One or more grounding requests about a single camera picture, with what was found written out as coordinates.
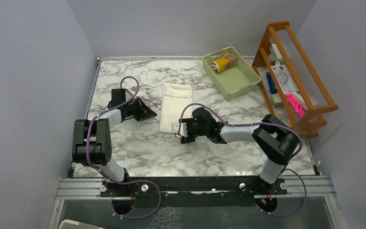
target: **white cloth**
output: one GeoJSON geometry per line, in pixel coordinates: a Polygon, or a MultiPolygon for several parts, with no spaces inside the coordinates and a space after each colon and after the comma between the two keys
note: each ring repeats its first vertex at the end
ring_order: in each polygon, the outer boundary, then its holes
{"type": "MultiPolygon", "coordinates": [[[[193,88],[190,85],[165,83],[162,92],[161,120],[159,132],[172,134],[172,124],[178,123],[183,109],[193,102],[193,88]]],[[[192,107],[189,107],[183,118],[192,116],[192,107]]]]}

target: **blue marker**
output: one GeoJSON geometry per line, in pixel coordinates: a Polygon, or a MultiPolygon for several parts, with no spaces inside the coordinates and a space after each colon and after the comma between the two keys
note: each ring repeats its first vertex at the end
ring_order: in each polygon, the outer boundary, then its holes
{"type": "Polygon", "coordinates": [[[270,93],[276,94],[277,89],[275,88],[275,85],[274,85],[273,79],[271,78],[270,72],[267,72],[266,76],[267,76],[267,81],[269,82],[270,93]]]}

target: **screw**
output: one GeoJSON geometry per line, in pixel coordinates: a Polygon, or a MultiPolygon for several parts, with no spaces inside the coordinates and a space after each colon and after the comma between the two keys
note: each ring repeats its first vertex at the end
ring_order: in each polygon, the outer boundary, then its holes
{"type": "Polygon", "coordinates": [[[287,184],[286,183],[281,183],[280,184],[280,188],[282,189],[282,190],[286,190],[287,189],[287,184]]]}
{"type": "Polygon", "coordinates": [[[104,186],[104,185],[100,186],[100,191],[101,192],[105,192],[106,190],[107,190],[106,186],[104,186]]]}
{"type": "Polygon", "coordinates": [[[148,191],[148,185],[147,185],[147,184],[142,185],[142,186],[141,186],[141,190],[142,190],[143,192],[148,191]]]}
{"type": "Polygon", "coordinates": [[[240,190],[242,190],[242,191],[245,191],[245,189],[246,189],[246,184],[241,183],[241,184],[239,185],[239,189],[240,189],[240,190]]]}

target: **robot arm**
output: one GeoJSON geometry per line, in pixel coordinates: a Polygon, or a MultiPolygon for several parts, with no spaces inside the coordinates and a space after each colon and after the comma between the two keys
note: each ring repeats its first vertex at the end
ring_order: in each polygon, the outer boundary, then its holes
{"type": "MultiPolygon", "coordinates": [[[[288,164],[298,145],[298,139],[288,130],[276,126],[259,125],[245,127],[231,127],[216,122],[211,114],[203,107],[195,109],[193,118],[183,119],[180,134],[181,144],[194,142],[198,136],[206,136],[213,143],[227,144],[236,141],[256,142],[268,159],[259,174],[258,186],[269,191],[283,168],[288,164]]],[[[275,116],[268,114],[261,120],[286,126],[275,116]]],[[[173,131],[177,133],[179,123],[173,124],[173,131]]]]}
{"type": "MultiPolygon", "coordinates": [[[[126,89],[112,89],[112,100],[107,108],[115,107],[126,101],[126,89]]],[[[89,155],[91,162],[99,167],[100,171],[117,181],[124,181],[128,178],[125,168],[121,167],[112,158],[112,141],[110,130],[117,124],[134,118],[140,122],[157,114],[149,109],[141,100],[136,97],[131,103],[126,104],[119,109],[111,110],[94,121],[91,137],[89,139],[89,155]]],[[[86,159],[86,141],[87,130],[89,126],[88,119],[79,119],[75,121],[73,129],[72,158],[75,163],[81,163],[89,166],[86,159]]]]}

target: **green basket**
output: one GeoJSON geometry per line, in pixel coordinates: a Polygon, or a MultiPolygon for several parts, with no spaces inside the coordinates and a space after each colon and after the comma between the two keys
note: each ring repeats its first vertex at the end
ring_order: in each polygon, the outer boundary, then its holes
{"type": "Polygon", "coordinates": [[[248,65],[238,51],[232,46],[203,56],[203,68],[225,100],[230,100],[245,92],[253,90],[261,81],[260,77],[253,71],[251,66],[248,65]],[[238,57],[238,64],[221,73],[214,72],[211,68],[213,61],[222,58],[227,52],[238,57]]]}

